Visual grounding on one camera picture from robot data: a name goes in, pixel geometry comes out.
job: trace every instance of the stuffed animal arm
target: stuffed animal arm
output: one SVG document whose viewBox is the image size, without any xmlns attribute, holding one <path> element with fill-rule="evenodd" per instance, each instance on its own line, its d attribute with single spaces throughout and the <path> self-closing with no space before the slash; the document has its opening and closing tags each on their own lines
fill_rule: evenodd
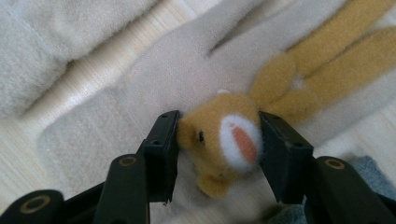
<svg viewBox="0 0 396 224">
<path fill-rule="evenodd" d="M 220 91 L 181 119 L 177 142 L 191 154 L 198 187 L 209 197 L 221 197 L 258 164 L 264 154 L 260 110 L 301 123 L 396 64 L 395 28 L 359 40 L 394 2 L 351 1 L 269 62 L 248 93 Z M 349 28 L 350 35 L 340 35 Z"/>
</svg>

